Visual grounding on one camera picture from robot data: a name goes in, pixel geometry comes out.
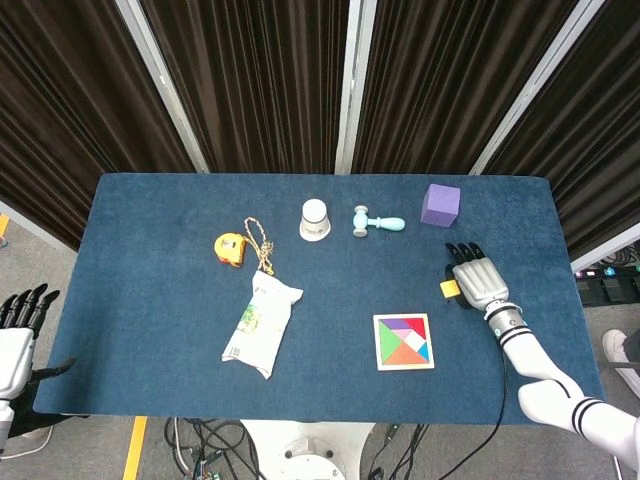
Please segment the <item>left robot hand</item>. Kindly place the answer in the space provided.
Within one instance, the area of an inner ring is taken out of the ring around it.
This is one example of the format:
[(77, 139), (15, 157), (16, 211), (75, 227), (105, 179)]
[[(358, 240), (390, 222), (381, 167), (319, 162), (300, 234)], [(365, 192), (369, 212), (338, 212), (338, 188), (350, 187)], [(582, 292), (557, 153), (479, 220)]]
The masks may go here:
[(61, 365), (33, 369), (37, 339), (51, 304), (60, 291), (47, 292), (48, 284), (13, 294), (1, 304), (1, 401), (9, 403), (21, 395), (30, 382), (57, 377), (76, 362), (68, 358)]

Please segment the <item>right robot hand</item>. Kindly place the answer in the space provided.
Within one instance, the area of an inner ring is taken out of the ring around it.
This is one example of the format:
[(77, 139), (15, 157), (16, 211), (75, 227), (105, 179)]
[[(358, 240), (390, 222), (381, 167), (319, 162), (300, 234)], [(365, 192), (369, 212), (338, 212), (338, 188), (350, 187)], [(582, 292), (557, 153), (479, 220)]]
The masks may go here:
[(477, 243), (445, 244), (452, 262), (445, 267), (447, 281), (454, 280), (460, 291), (457, 303), (465, 309), (485, 311), (493, 302), (506, 302), (509, 289)]

